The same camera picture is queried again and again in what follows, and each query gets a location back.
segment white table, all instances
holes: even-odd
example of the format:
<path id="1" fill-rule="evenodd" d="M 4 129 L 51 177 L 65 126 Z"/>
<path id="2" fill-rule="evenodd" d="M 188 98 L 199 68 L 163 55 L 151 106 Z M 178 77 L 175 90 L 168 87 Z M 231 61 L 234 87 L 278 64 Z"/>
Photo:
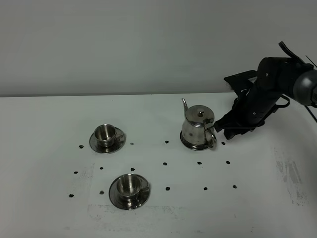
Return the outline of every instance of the white table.
<path id="1" fill-rule="evenodd" d="M 217 150 L 196 152 L 179 139 L 183 97 L 219 119 L 235 94 L 1 98 L 0 237 L 315 238 L 317 124 L 305 108 L 292 101 L 254 132 L 218 133 Z M 114 154 L 89 146 L 103 123 L 127 135 Z M 108 189 L 131 168 L 151 196 L 119 210 Z"/>

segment teapot spout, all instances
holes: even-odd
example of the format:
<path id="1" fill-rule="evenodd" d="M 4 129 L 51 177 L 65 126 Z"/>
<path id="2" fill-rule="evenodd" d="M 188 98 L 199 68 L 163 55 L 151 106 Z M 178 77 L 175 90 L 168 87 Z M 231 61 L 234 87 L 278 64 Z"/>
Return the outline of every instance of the teapot spout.
<path id="1" fill-rule="evenodd" d="M 187 103 L 184 98 L 182 98 L 183 106 L 184 106 L 184 116 L 186 117 L 186 111 L 188 109 Z"/>

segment stainless steel teapot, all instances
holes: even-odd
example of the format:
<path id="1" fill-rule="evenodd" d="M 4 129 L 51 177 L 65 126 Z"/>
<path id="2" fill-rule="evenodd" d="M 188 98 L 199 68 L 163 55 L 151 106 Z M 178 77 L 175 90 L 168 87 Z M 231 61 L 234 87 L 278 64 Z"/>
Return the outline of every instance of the stainless steel teapot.
<path id="1" fill-rule="evenodd" d="M 184 106 L 185 121 L 180 133 L 182 143 L 192 150 L 214 149 L 217 139 L 213 132 L 213 111 L 202 105 L 187 107 L 185 99 L 182 98 Z"/>

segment white wall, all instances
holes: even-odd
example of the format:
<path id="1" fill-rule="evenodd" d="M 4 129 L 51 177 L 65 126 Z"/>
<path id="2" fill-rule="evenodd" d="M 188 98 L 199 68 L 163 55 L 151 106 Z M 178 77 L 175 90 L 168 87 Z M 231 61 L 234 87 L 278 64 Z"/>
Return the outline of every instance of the white wall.
<path id="1" fill-rule="evenodd" d="M 284 56 L 317 61 L 309 0 L 1 0 L 0 95 L 228 91 Z"/>

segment teapot lid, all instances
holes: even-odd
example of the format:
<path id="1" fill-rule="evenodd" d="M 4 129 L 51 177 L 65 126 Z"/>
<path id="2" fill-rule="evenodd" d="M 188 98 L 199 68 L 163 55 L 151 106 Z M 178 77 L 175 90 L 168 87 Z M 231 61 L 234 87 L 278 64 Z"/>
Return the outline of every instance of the teapot lid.
<path id="1" fill-rule="evenodd" d="M 213 111 L 203 105 L 195 105 L 187 109 L 186 111 L 186 120 L 196 126 L 204 127 L 205 124 L 213 123 L 214 113 Z"/>

